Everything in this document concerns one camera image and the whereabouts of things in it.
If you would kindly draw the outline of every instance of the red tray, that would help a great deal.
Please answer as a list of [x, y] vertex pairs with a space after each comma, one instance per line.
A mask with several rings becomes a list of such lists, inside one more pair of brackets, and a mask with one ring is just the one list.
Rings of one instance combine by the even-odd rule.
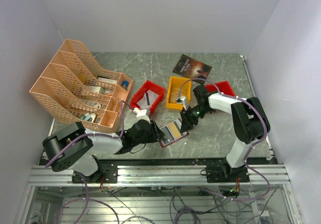
[[155, 111], [155, 108], [157, 106], [157, 104], [159, 104], [163, 99], [164, 99], [164, 93], [165, 93], [165, 88], [158, 86], [157, 84], [147, 80], [142, 87], [137, 91], [137, 93], [135, 93], [135, 95], [132, 97], [131, 101], [130, 101], [130, 105], [132, 107], [137, 107], [139, 109], [141, 109], [137, 102], [140, 101], [142, 99], [142, 97], [144, 96], [144, 94], [148, 91], [151, 90], [155, 93], [158, 94], [158, 97], [156, 98], [155, 102], [152, 104], [152, 106], [150, 107], [150, 113], [152, 114]]
[[[226, 95], [236, 96], [228, 81], [217, 82], [215, 84], [218, 86], [219, 90], [225, 93]], [[208, 92], [216, 91], [216, 87], [214, 87], [211, 84], [205, 85], [205, 88], [207, 89]]]

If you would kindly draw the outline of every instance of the white wall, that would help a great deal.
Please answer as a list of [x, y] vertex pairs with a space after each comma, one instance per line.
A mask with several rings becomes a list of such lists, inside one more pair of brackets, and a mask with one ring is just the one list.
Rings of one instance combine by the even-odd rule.
[[0, 223], [14, 223], [51, 117], [28, 93], [62, 41], [41, 0], [0, 0]]
[[246, 55], [279, 0], [43, 0], [91, 51]]
[[248, 66], [305, 223], [319, 223], [321, 0], [280, 0]]

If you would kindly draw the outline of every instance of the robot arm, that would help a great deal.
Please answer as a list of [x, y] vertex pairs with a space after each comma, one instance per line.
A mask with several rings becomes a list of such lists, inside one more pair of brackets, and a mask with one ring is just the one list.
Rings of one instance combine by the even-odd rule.
[[[182, 117], [181, 133], [193, 129], [194, 125], [198, 124], [199, 118], [202, 119], [206, 113], [215, 112], [216, 109], [231, 114], [237, 138], [226, 160], [232, 169], [242, 167], [244, 157], [253, 141], [260, 139], [264, 134], [262, 123], [248, 105], [240, 100], [222, 96], [217, 92], [208, 92], [204, 85], [197, 86], [193, 92], [198, 105], [190, 107], [185, 99], [181, 98], [184, 106], [180, 112]], [[269, 132], [270, 124], [259, 99], [256, 97], [243, 99], [253, 105], [260, 113]]]
[[[165, 134], [158, 128], [155, 121], [149, 119], [149, 110], [135, 109], [133, 112], [136, 113], [138, 121], [130, 129], [125, 130], [119, 139], [100, 136], [99, 132], [84, 128], [81, 122], [70, 124], [47, 137], [43, 141], [43, 146], [48, 159], [51, 160], [79, 135], [90, 134], [80, 139], [53, 162], [51, 165], [52, 170], [59, 172], [65, 169], [72, 169], [83, 173], [85, 176], [91, 176], [94, 173], [100, 176], [102, 171], [99, 170], [98, 160], [90, 155], [90, 152], [125, 154], [139, 144], [154, 143], [163, 139]], [[113, 137], [119, 135], [120, 132], [111, 134]]]

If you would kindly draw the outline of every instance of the book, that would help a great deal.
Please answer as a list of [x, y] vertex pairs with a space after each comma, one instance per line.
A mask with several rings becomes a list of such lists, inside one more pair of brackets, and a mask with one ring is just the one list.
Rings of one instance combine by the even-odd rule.
[[[211, 66], [183, 54], [173, 72], [186, 78], [207, 79], [211, 69]], [[204, 84], [201, 80], [195, 80], [195, 82]]]

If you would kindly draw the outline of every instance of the marble tabletop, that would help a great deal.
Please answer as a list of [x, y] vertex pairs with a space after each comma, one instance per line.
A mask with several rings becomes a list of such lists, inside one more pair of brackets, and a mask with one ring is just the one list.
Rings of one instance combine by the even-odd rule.
[[[229, 81], [235, 94], [248, 98], [253, 96], [247, 71], [242, 58], [238, 54], [215, 53], [120, 53], [120, 52], [93, 52], [97, 62], [105, 69], [123, 72], [134, 80], [131, 97], [138, 91], [146, 80], [150, 80], [166, 90], [170, 76], [173, 73], [182, 54], [193, 57], [212, 66], [208, 80], [213, 82]], [[156, 121], [159, 127], [180, 118], [180, 111], [166, 108], [166, 94], [164, 100], [156, 107], [149, 117]], [[192, 93], [190, 106], [197, 104]], [[126, 108], [125, 129], [136, 122], [135, 114]], [[60, 129], [64, 124], [55, 123], [53, 131]], [[225, 157], [231, 150], [235, 134], [230, 114], [216, 111], [207, 114], [197, 126], [190, 131], [187, 137], [162, 148], [159, 143], [147, 144], [146, 147], [135, 153], [112, 155], [109, 153], [93, 153], [99, 159], [162, 159], [162, 158], [213, 158]], [[132, 151], [138, 151], [143, 145], [136, 146]], [[269, 157], [268, 144], [264, 141], [257, 145], [250, 154], [251, 157]]]

